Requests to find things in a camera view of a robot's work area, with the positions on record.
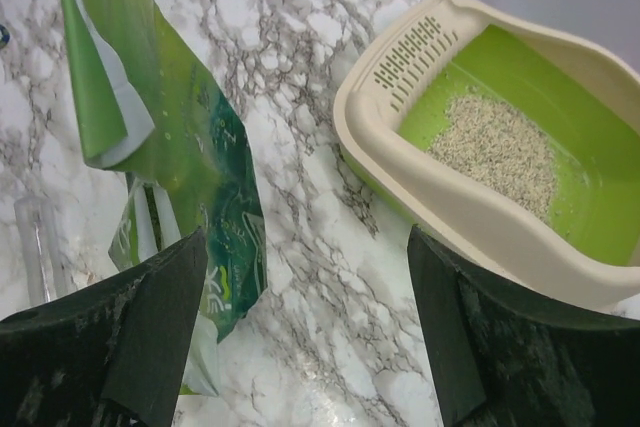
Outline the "green cat litter bag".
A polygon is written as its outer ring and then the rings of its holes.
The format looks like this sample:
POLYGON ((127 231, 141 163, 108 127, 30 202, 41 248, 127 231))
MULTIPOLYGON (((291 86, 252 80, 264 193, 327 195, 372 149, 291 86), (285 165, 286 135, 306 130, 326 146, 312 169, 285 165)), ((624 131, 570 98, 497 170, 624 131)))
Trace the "green cat litter bag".
POLYGON ((182 389, 216 396, 218 346, 267 285, 266 231, 244 125, 155 0, 61 0, 85 163, 127 178, 119 270, 196 229, 207 267, 182 389))

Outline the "clear plastic litter scoop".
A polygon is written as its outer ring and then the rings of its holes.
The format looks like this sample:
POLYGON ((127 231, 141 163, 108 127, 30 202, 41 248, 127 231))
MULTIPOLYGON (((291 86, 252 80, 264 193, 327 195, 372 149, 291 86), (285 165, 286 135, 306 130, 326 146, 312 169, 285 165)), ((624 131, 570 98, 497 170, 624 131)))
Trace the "clear plastic litter scoop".
POLYGON ((30 304, 39 306, 69 293, 51 202, 30 195, 14 204, 30 304))

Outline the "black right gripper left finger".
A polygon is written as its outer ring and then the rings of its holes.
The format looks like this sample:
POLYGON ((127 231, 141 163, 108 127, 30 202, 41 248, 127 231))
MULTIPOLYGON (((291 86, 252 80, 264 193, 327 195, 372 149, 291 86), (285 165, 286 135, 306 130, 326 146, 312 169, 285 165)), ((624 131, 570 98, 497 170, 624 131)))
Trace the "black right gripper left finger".
POLYGON ((207 266, 196 230, 1 322, 4 426, 169 426, 207 266))

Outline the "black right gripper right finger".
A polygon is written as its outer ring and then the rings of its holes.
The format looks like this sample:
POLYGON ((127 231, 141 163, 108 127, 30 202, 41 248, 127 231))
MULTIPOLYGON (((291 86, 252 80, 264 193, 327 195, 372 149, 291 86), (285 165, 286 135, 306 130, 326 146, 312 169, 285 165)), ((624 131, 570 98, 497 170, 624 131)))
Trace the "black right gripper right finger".
POLYGON ((638 321, 534 292, 418 226, 407 257, 444 425, 638 425, 638 321))

